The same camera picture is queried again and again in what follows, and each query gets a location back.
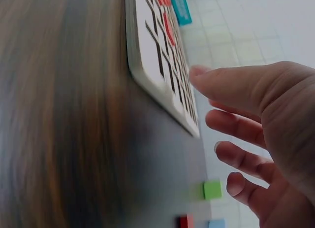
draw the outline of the white board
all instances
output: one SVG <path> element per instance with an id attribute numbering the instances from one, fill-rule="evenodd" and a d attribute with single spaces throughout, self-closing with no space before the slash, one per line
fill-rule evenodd
<path id="1" fill-rule="evenodd" d="M 135 81 L 199 137 L 189 67 L 173 7 L 160 6 L 158 0 L 126 0 L 126 35 L 128 63 Z"/>

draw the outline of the floor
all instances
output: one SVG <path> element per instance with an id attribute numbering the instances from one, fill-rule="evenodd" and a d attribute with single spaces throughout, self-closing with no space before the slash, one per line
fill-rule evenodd
<path id="1" fill-rule="evenodd" d="M 182 27 L 190 65 L 211 68 L 265 65 L 281 60 L 315 67 L 315 0 L 188 0 L 193 23 Z M 218 161 L 213 146 L 217 141 L 232 141 L 262 156 L 269 154 L 236 138 L 206 127 L 208 101 L 196 93 L 201 135 L 211 178 L 225 181 L 232 168 Z M 253 182 L 266 186 L 256 178 Z M 212 219 L 225 219 L 227 228 L 258 228 L 255 215 L 231 199 L 211 202 Z"/>

